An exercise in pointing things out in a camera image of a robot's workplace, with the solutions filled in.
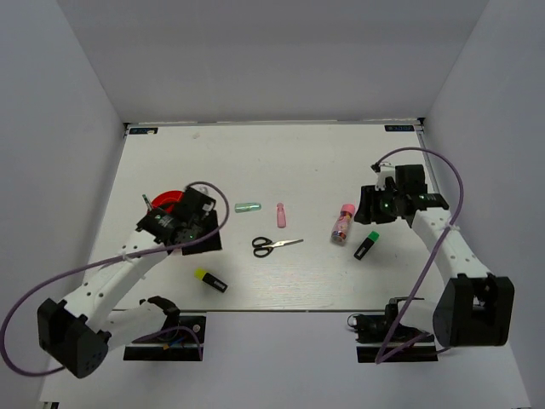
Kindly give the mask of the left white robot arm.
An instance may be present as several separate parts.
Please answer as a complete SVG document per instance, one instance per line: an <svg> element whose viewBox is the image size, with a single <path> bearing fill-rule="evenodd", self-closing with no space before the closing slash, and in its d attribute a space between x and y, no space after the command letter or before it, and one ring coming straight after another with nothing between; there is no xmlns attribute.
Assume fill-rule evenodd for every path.
<svg viewBox="0 0 545 409"><path fill-rule="evenodd" d="M115 262L107 262L61 301L44 301L37 310L41 348L73 376L94 372L109 351L180 330L180 310L154 296L132 309L115 311L119 301L172 251L220 245L215 199L188 186L181 199L152 207L136 224Z"/></svg>

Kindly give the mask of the yellow highlighter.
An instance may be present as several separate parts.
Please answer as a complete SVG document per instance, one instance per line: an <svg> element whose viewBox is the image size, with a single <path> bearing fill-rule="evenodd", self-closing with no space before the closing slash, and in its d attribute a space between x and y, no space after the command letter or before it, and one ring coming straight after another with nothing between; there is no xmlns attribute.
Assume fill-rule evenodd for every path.
<svg viewBox="0 0 545 409"><path fill-rule="evenodd" d="M228 288L228 285L226 283L224 283L223 281L221 281L213 274L204 269L197 268L195 270L194 276L200 281L204 282L206 285L214 288L221 293L225 293Z"/></svg>

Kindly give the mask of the green pen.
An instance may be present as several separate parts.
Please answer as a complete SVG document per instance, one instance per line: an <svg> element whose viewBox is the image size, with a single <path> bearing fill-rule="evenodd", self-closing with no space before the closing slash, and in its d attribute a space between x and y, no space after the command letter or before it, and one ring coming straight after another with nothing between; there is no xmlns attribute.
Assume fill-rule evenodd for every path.
<svg viewBox="0 0 545 409"><path fill-rule="evenodd" d="M145 205L146 205L146 208L147 208L147 211L150 212L153 210L153 207L152 207L152 203L151 201L149 200L149 198L145 195L145 194L142 194L141 195L144 202L145 202Z"/></svg>

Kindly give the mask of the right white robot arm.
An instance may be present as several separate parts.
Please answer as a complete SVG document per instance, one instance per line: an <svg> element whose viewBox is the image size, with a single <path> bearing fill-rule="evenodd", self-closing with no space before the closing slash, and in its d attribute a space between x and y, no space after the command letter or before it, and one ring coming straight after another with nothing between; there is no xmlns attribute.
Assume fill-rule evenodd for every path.
<svg viewBox="0 0 545 409"><path fill-rule="evenodd" d="M377 182L362 187L356 222L406 221L433 257L429 264L445 285L436 301L390 301L386 333L402 340L417 329L434 335L443 347L504 345L513 309L512 281L495 276L450 224L449 205L442 195L428 191L421 165L382 163L372 169Z"/></svg>

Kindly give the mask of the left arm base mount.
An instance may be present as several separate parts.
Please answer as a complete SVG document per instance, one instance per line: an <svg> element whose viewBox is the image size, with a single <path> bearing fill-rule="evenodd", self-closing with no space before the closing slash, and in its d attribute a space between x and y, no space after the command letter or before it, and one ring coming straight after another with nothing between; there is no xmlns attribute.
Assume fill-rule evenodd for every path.
<svg viewBox="0 0 545 409"><path fill-rule="evenodd" d="M199 362L204 357L207 317L203 314L183 315L178 326L183 329L167 332L147 341L130 344L123 351L124 361L139 362Z"/></svg>

